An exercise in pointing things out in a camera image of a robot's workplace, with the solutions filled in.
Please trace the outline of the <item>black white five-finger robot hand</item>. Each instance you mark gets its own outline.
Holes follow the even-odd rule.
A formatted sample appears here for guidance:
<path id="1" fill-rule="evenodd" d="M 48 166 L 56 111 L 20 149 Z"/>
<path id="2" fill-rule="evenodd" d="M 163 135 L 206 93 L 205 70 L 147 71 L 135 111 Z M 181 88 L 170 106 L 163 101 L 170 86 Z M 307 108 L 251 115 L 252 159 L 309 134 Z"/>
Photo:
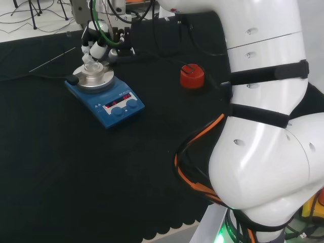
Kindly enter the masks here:
<path id="1" fill-rule="evenodd" d="M 134 56 L 130 34 L 128 26 L 119 29 L 104 21 L 90 21 L 82 34 L 83 63 L 116 63 L 119 58 Z"/>

